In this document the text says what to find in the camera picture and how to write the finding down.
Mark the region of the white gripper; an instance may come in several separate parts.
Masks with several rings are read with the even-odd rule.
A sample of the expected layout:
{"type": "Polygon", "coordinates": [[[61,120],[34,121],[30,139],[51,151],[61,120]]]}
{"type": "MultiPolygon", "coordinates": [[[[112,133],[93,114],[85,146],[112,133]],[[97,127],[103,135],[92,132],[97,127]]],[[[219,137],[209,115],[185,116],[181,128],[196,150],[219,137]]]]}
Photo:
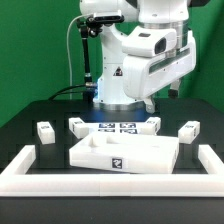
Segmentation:
{"type": "Polygon", "coordinates": [[[144,100],[146,111],[155,112],[152,97],[155,92],[170,85],[168,96],[175,99],[183,76],[190,73],[196,65],[196,46],[193,33],[188,32],[188,43],[175,57],[160,54],[153,58],[126,56],[123,61],[123,88],[128,97],[144,100]]]}

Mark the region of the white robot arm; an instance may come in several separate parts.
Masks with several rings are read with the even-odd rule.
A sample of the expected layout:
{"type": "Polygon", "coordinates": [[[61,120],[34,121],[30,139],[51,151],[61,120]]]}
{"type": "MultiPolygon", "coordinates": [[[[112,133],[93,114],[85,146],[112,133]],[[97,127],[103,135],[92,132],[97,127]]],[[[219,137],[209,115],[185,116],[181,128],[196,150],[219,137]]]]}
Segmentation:
{"type": "Polygon", "coordinates": [[[80,0],[87,34],[99,36],[103,72],[94,105],[128,110],[168,87],[178,96],[181,78],[195,68],[196,46],[188,29],[193,0],[80,0]]]}

